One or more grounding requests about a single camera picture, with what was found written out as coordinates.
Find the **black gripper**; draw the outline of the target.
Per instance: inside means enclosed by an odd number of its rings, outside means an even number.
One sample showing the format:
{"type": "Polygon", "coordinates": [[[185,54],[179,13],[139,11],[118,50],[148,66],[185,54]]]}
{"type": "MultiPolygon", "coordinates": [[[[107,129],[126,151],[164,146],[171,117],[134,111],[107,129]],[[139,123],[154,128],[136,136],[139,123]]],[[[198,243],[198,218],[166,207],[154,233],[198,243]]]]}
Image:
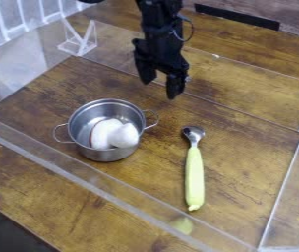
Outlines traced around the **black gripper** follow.
{"type": "Polygon", "coordinates": [[[186,89],[189,63],[182,56],[185,45],[183,17],[143,15],[140,26],[144,37],[132,40],[134,59],[139,78],[148,85],[167,74],[167,97],[174,99],[186,89]]]}

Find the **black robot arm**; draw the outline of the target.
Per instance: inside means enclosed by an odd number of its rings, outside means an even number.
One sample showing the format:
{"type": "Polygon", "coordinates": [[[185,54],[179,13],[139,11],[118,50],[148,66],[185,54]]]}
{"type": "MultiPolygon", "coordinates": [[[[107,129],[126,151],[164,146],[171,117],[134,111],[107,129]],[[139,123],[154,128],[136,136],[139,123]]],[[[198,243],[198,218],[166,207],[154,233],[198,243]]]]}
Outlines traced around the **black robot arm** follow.
{"type": "Polygon", "coordinates": [[[183,0],[135,0],[142,14],[140,27],[144,38],[135,38],[134,60],[144,85],[167,75],[167,97],[174,99],[186,88],[189,63],[182,55],[185,46],[183,0]]]}

